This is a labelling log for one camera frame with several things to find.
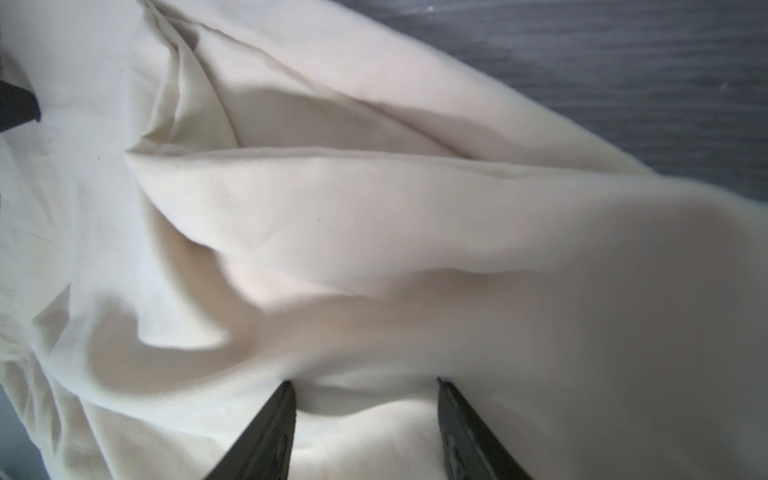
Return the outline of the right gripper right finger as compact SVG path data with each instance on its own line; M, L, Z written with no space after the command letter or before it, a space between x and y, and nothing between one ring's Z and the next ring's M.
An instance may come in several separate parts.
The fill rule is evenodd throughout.
M450 480L532 480L451 382L438 379L438 423Z

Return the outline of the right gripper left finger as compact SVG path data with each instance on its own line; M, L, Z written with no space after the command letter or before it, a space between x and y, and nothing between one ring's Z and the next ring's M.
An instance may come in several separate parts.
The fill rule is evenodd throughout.
M205 480L286 480L294 441L297 397L282 382Z

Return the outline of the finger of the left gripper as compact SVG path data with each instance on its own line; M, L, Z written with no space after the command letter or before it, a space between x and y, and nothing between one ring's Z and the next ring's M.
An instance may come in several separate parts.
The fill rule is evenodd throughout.
M41 120L37 97L30 90L1 81L0 131L6 132L26 123Z

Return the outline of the beige shorts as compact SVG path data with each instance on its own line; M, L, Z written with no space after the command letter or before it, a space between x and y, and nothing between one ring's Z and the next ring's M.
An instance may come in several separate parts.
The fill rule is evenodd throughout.
M767 475L767 208L330 1L5 1L1 382L54 479Z

